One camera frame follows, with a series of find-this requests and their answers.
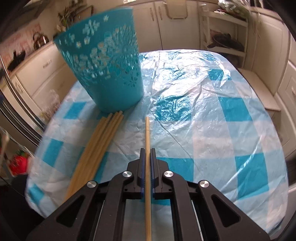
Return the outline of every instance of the shelf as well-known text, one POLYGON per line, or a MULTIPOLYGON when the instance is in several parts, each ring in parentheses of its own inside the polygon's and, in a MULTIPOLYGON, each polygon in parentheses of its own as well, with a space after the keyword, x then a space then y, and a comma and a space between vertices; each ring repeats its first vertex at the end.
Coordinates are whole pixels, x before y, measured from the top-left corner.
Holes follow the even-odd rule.
POLYGON ((222 19, 222 20, 225 20, 225 21, 229 21, 229 22, 232 22, 232 23, 239 24, 239 25, 244 26, 244 27, 248 27, 248 22, 245 22, 243 20, 235 18, 235 17, 233 17, 231 15, 219 14, 219 13, 210 12, 210 11, 203 11, 202 15, 205 16, 205 17, 218 18, 218 19, 222 19))
POLYGON ((234 49, 228 49, 228 48, 224 48, 224 47, 208 48, 206 42, 204 42, 204 41, 203 41, 203 45, 205 46, 207 51, 216 52, 216 53, 227 53, 227 54, 232 54, 232 55, 240 56, 240 57, 245 57, 246 56, 245 52, 237 51, 237 50, 234 50, 234 49))

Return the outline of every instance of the plastic tablecloth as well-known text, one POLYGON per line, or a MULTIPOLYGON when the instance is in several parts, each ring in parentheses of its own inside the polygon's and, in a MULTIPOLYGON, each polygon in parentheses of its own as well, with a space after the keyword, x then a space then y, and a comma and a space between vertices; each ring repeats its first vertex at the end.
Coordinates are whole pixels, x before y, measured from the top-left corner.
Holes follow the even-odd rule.
MULTIPOLYGON (((95 180, 126 170, 145 147, 145 116, 157 158, 186 180, 210 181, 266 232, 285 216, 287 168, 274 125, 241 74, 201 50, 140 54, 144 97, 124 112, 95 180)), ((62 203, 100 112, 77 82, 51 119, 35 153, 26 198, 47 217, 62 203)), ((152 200, 153 240, 173 240, 168 200, 152 200)), ((144 240, 144 202, 128 200, 123 240, 144 240)))

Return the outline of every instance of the kettle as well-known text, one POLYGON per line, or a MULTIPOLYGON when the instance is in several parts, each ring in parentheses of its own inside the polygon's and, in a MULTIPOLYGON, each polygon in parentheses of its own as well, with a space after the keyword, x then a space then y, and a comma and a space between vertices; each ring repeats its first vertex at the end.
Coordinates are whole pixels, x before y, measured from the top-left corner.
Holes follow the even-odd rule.
POLYGON ((39 49, 41 46, 47 44, 49 42, 49 39, 46 35, 44 35, 43 33, 39 33, 36 32, 33 34, 33 40, 34 42, 34 49, 37 50, 39 49))

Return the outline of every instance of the white shelf unit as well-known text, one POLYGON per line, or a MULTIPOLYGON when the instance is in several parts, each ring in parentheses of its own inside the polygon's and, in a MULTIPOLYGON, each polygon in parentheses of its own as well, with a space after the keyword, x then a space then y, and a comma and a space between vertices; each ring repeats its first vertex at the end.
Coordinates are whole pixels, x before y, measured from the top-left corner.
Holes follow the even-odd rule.
POLYGON ((219 14, 219 13, 210 11, 206 4, 202 4, 200 6, 200 9, 201 9, 201 16, 206 19, 206 21, 205 21, 206 24, 203 24, 203 23, 201 24, 202 28, 203 28, 203 33, 206 37, 206 39, 201 39, 202 49, 212 51, 212 52, 227 53, 227 54, 232 54, 235 56, 242 57, 243 58, 242 66, 244 66, 246 51, 247 51, 247 41, 248 41, 248 29, 249 29, 248 21, 247 20, 246 21, 240 20, 240 19, 235 18, 231 15, 219 14), (245 27, 246 32, 245 32, 244 52, 237 51, 237 50, 230 49, 230 48, 225 48, 225 47, 208 48, 208 45, 210 45, 212 43, 211 35, 210 35, 210 19, 211 18, 221 19, 224 21, 234 23, 235 24, 234 25, 235 26, 235 36, 232 36, 232 38, 234 38, 235 40, 238 39, 238 25, 245 27))

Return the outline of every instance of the green plant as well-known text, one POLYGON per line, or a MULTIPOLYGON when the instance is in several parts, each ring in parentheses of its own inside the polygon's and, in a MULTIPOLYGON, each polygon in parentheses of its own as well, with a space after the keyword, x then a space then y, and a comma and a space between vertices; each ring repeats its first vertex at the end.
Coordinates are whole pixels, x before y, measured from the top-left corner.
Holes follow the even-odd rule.
POLYGON ((83 1, 84 0, 71 0, 69 6, 65 7, 62 13, 58 13, 59 21, 62 26, 69 28, 73 25, 77 10, 86 6, 86 4, 83 4, 83 1))

